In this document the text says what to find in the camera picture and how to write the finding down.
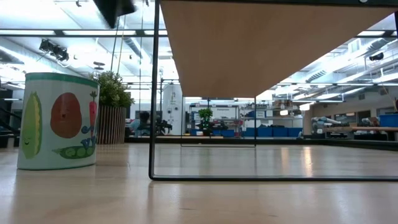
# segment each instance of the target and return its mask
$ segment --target pillar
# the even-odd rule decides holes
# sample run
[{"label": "pillar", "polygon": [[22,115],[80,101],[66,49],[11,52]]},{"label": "pillar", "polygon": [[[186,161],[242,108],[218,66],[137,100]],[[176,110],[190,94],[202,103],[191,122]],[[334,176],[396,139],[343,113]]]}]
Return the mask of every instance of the pillar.
[{"label": "pillar", "polygon": [[313,105],[307,111],[302,111],[303,114],[303,134],[312,134]]}]

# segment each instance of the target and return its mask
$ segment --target trash bin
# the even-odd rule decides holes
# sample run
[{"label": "trash bin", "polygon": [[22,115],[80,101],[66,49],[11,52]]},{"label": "trash bin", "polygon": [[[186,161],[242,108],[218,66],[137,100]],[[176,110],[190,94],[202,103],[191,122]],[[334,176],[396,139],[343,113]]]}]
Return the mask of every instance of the trash bin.
[{"label": "trash bin", "polygon": [[28,73],[19,169],[67,169],[96,161],[98,83],[60,73]]}]

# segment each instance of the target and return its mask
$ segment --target blue container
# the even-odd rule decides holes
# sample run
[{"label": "blue container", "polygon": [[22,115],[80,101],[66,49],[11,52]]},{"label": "blue container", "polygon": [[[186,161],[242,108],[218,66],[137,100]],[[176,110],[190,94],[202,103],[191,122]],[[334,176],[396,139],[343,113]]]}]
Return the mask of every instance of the blue container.
[{"label": "blue container", "polygon": [[254,128],[246,128],[246,131],[243,132],[244,137],[254,137]]},{"label": "blue container", "polygon": [[272,128],[272,133],[274,137],[287,137],[288,128]]},{"label": "blue container", "polygon": [[380,126],[398,128],[398,114],[380,115]]},{"label": "blue container", "polygon": [[301,131],[303,131],[303,128],[289,128],[287,132],[289,137],[298,137]]},{"label": "blue container", "polygon": [[200,131],[199,129],[191,129],[191,135],[192,136],[196,136],[197,135],[197,131]]},{"label": "blue container", "polygon": [[272,128],[257,128],[258,137],[272,137]]},{"label": "blue container", "polygon": [[221,135],[224,137],[234,137],[235,132],[234,130],[221,130]]}]

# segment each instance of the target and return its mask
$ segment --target cartoon pea pod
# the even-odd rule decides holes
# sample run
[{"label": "cartoon pea pod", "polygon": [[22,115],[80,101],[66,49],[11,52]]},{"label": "cartoon pea pod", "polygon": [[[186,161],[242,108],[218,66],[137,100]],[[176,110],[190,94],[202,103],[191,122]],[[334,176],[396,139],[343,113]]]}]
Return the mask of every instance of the cartoon pea pod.
[{"label": "cartoon pea pod", "polygon": [[93,147],[72,146],[62,149],[54,149],[53,152],[59,154],[65,159],[83,159],[94,154]]},{"label": "cartoon pea pod", "polygon": [[42,105],[36,92],[30,94],[25,106],[21,139],[26,159],[32,159],[42,145]]}]

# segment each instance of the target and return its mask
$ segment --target wooden tabletop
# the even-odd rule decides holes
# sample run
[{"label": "wooden tabletop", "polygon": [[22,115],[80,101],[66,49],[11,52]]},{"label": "wooden tabletop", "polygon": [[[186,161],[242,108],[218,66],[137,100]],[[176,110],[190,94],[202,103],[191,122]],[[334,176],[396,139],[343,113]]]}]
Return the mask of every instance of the wooden tabletop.
[{"label": "wooden tabletop", "polygon": [[161,1],[184,96],[255,97],[396,8]]}]

